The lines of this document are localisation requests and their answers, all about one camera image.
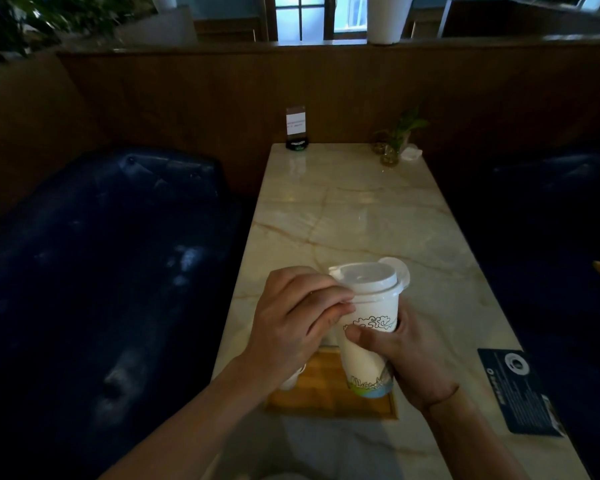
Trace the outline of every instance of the navy blue sofa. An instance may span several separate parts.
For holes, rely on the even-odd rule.
[[[0,221],[0,476],[95,478],[208,384],[252,213],[218,163],[126,148]]]
[[[594,480],[600,480],[600,151],[522,155],[445,196]]]

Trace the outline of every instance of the forearm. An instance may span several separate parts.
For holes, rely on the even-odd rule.
[[[454,480],[528,480],[462,389],[424,416]]]
[[[202,476],[238,422],[262,400],[234,359],[206,389],[108,469],[102,480]]]

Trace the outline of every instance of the white planter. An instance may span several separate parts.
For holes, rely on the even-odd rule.
[[[367,42],[389,45],[400,41],[413,0],[367,0]]]
[[[165,13],[178,7],[178,0],[152,0],[158,13]]]

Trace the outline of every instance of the wooden partition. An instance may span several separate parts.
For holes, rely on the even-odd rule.
[[[519,0],[447,0],[439,37],[600,34],[600,15]]]
[[[54,54],[0,64],[0,215],[108,142]]]
[[[248,195],[296,105],[322,143],[368,142],[420,105],[431,126],[415,140],[445,185],[499,155],[600,138],[600,42],[250,44],[61,60],[114,141],[213,155]]]

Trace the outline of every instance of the tabletop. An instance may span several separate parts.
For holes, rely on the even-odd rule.
[[[428,346],[532,479],[588,479],[568,438],[513,435],[477,353],[520,349],[422,158],[380,165],[368,144],[271,149],[214,376],[248,341],[269,272],[403,260],[405,291]],[[399,420],[272,417],[254,411],[216,459],[211,478],[294,471],[310,478],[449,479],[424,419],[395,388]]]

